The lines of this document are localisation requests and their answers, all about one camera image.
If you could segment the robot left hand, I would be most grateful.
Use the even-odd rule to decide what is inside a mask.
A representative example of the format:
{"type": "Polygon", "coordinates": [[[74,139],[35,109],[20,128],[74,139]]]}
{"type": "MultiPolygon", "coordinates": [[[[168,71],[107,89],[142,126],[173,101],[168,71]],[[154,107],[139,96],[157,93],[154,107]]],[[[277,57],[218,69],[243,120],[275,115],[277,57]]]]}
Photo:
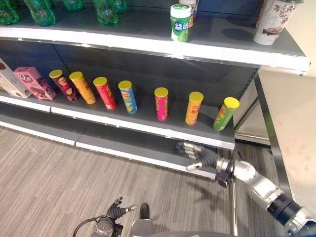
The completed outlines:
{"type": "Polygon", "coordinates": [[[137,209],[137,205],[131,205],[128,207],[120,207],[122,204],[123,197],[118,197],[112,205],[108,208],[106,216],[112,218],[113,220],[117,220],[121,218],[128,212],[134,211],[137,209]]]}

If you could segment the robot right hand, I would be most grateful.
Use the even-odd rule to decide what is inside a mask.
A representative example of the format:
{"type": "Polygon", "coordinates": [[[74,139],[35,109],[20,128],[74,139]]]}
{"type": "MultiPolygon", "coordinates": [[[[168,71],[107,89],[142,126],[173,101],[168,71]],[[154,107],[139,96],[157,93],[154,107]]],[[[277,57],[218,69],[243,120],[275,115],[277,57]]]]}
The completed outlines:
{"type": "Polygon", "coordinates": [[[216,168],[217,166],[219,156],[212,150],[188,142],[177,142],[175,147],[181,155],[185,155],[193,161],[193,164],[186,167],[187,171],[194,171],[202,167],[216,168]]]}

